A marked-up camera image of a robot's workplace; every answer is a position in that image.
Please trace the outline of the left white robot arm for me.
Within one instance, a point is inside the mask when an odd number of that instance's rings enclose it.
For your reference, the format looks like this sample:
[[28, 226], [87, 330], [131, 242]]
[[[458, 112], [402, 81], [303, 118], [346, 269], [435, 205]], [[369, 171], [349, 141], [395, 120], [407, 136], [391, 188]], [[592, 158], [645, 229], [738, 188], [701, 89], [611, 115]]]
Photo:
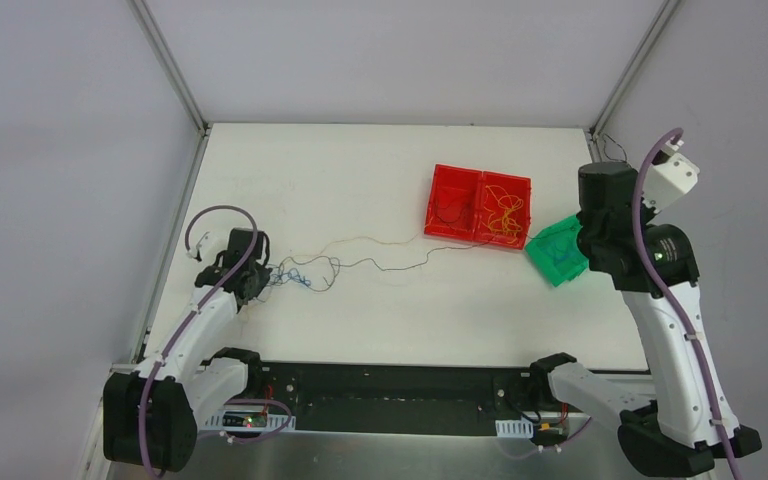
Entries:
[[227, 247], [194, 282], [180, 322], [131, 372], [114, 373], [103, 389], [106, 459], [178, 472], [197, 433], [228, 400], [257, 402], [265, 390], [259, 353], [231, 347], [225, 335], [272, 273], [266, 233], [235, 228]]

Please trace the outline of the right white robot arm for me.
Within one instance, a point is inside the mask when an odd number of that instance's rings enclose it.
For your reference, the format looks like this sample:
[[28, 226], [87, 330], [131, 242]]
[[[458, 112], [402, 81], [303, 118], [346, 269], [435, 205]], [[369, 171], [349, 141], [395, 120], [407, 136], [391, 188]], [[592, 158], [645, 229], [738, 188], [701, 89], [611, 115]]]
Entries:
[[557, 353], [532, 363], [529, 400], [570, 405], [615, 433], [626, 460], [647, 477], [690, 478], [717, 460], [734, 465], [762, 447], [731, 410], [716, 376], [700, 312], [699, 270], [687, 235], [653, 223], [639, 173], [621, 163], [578, 171], [577, 245], [605, 273], [635, 321], [655, 389], [633, 395]]

